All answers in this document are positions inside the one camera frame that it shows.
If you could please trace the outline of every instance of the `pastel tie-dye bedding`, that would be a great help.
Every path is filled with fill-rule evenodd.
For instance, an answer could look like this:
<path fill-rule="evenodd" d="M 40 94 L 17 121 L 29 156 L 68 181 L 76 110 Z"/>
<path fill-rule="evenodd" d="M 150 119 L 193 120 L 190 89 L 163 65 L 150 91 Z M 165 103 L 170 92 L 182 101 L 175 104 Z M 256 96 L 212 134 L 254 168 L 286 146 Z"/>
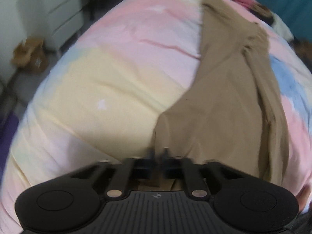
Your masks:
<path fill-rule="evenodd" d="M 160 113 L 191 85 L 199 63 L 201 0 L 126 0 L 96 22 L 39 87 L 15 136 L 0 201 L 0 233 L 21 231 L 14 201 L 25 189 L 98 159 L 144 153 Z M 311 183 L 312 76 L 288 44 L 269 35 L 290 134 L 283 187 Z"/>

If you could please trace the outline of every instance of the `white drawer unit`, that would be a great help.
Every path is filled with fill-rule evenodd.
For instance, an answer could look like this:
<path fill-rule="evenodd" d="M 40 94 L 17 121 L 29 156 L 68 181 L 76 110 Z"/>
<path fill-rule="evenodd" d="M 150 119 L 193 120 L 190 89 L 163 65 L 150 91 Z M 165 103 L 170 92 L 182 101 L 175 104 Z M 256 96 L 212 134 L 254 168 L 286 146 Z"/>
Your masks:
<path fill-rule="evenodd" d="M 46 47 L 48 49 L 60 49 L 66 40 L 68 40 L 68 36 L 73 36 L 82 26 L 83 15 L 80 11 L 46 39 Z"/>
<path fill-rule="evenodd" d="M 83 26 L 82 0 L 18 0 L 28 36 L 40 36 L 46 47 L 58 51 Z"/>

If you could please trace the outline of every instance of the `black plastic mount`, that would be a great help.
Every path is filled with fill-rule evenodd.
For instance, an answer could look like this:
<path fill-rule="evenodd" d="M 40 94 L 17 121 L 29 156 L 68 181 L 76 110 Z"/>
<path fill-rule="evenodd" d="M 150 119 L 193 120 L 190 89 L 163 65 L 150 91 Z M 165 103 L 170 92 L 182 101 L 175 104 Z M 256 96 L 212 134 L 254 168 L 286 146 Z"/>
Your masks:
<path fill-rule="evenodd" d="M 183 191 L 138 191 L 155 173 Z M 97 162 L 24 191 L 15 204 L 28 234 L 291 233 L 298 214 L 287 190 L 209 161 L 172 158 L 165 150 L 113 165 Z"/>

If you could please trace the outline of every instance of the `blue fabric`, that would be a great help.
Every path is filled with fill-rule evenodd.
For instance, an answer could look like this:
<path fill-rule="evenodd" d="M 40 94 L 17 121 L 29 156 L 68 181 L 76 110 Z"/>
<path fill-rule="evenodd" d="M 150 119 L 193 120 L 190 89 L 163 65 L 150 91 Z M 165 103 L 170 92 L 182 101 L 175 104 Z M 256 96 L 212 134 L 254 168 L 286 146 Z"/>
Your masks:
<path fill-rule="evenodd" d="M 9 154 L 10 145 L 13 139 L 13 136 L 18 128 L 18 117 L 11 113 L 7 117 L 5 126 L 0 134 L 0 183 L 2 179 L 2 174 L 5 169 L 5 164 L 7 156 Z"/>
<path fill-rule="evenodd" d="M 308 104 L 304 88 L 295 80 L 291 71 L 286 65 L 270 54 L 271 67 L 280 87 L 280 93 L 286 96 L 294 105 L 305 122 L 310 134 L 312 134 L 311 114 L 312 109 Z"/>

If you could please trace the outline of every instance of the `brown object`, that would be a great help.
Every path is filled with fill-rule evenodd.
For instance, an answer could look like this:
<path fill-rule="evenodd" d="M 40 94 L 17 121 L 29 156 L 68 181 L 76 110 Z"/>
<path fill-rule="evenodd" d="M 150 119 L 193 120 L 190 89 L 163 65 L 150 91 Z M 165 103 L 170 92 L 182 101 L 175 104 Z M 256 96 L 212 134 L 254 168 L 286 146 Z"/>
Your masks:
<path fill-rule="evenodd" d="M 196 163 L 216 159 L 281 185 L 289 141 L 266 32 L 221 0 L 203 0 L 201 63 L 156 124 L 151 146 Z"/>
<path fill-rule="evenodd" d="M 260 3 L 254 3 L 250 9 L 261 14 L 263 17 L 273 17 L 272 11 Z"/>
<path fill-rule="evenodd" d="M 294 50 L 300 59 L 307 58 L 312 62 L 312 43 L 307 40 L 293 44 Z"/>
<path fill-rule="evenodd" d="M 27 38 L 24 45 L 20 43 L 14 49 L 11 62 L 16 67 L 30 73 L 39 74 L 43 72 L 49 65 L 43 51 L 43 39 Z"/>

